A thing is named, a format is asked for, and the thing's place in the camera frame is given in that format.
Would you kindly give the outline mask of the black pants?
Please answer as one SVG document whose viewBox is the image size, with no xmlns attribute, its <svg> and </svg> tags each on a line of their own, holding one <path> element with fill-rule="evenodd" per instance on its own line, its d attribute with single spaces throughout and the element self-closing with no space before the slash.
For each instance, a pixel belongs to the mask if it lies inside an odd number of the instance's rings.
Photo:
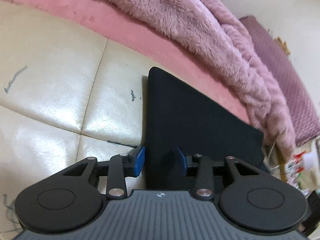
<svg viewBox="0 0 320 240">
<path fill-rule="evenodd" d="M 148 74 L 145 184 L 149 190 L 186 190 L 194 179 L 176 171 L 176 151 L 223 161 L 228 155 L 266 172 L 263 133 L 188 84 L 152 67 Z"/>
</svg>

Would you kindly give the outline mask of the cream leather mattress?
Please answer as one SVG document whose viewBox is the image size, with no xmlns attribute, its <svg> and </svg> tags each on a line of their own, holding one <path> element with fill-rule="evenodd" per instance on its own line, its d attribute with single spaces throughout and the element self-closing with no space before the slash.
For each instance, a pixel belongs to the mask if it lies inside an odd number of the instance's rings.
<svg viewBox="0 0 320 240">
<path fill-rule="evenodd" d="M 23 189 L 142 142 L 155 65 L 79 24 L 1 2 L 1 239 L 21 232 L 14 204 Z"/>
</svg>

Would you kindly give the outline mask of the cluttered bedside items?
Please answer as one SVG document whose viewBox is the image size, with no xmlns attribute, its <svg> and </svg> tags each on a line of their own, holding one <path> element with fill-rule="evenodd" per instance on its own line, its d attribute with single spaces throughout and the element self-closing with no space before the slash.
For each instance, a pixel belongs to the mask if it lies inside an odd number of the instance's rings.
<svg viewBox="0 0 320 240">
<path fill-rule="evenodd" d="M 277 154 L 279 179 L 301 191 L 308 197 L 319 194 L 319 138 L 308 141 L 295 149 L 289 161 Z"/>
</svg>

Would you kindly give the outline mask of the purple quilted headboard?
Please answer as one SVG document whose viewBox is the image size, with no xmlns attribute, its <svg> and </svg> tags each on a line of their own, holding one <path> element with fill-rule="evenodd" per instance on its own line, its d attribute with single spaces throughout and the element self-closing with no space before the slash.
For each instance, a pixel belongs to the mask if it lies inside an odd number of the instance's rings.
<svg viewBox="0 0 320 240">
<path fill-rule="evenodd" d="M 296 145 L 315 139 L 319 136 L 319 117 L 289 58 L 254 16 L 243 17 L 240 22 L 251 35 L 255 52 L 283 91 L 295 129 Z"/>
</svg>

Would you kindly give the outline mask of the fluffy pink blanket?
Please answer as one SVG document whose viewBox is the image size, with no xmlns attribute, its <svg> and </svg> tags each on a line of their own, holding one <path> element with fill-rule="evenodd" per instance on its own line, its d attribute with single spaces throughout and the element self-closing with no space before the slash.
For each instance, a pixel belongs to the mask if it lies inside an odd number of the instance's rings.
<svg viewBox="0 0 320 240">
<path fill-rule="evenodd" d="M 105 0 L 178 42 L 217 75 L 246 106 L 252 125 L 285 160 L 295 130 L 285 96 L 254 49 L 244 25 L 220 0 Z"/>
</svg>

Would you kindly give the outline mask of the pink bed sheet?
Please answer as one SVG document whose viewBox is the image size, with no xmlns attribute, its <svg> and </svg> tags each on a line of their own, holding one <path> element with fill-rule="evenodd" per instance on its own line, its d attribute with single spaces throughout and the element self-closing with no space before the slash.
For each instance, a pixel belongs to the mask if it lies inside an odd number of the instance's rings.
<svg viewBox="0 0 320 240">
<path fill-rule="evenodd" d="M 163 65 L 222 107 L 249 123 L 245 106 L 177 42 L 103 0 L 5 0 L 76 22 Z"/>
</svg>

